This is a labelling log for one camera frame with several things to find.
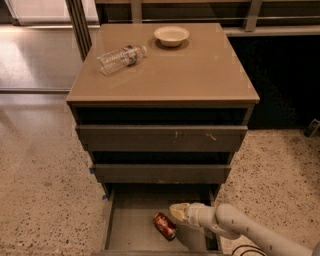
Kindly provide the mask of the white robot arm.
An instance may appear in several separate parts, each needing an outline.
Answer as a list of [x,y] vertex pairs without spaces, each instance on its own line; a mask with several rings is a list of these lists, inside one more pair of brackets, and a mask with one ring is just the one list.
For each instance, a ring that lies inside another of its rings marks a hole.
[[267,256],[320,256],[320,243],[314,249],[304,247],[259,224],[231,204],[213,207],[202,203],[178,203],[171,205],[169,210],[178,221],[207,228],[224,238],[235,240],[243,235]]

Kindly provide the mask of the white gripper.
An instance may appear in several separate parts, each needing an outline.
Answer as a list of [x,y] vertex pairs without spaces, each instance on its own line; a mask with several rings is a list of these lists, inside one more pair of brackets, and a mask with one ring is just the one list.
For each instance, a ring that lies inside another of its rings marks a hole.
[[187,221],[197,227],[211,228],[217,223],[216,209],[202,203],[177,203],[169,207],[171,215],[178,221]]

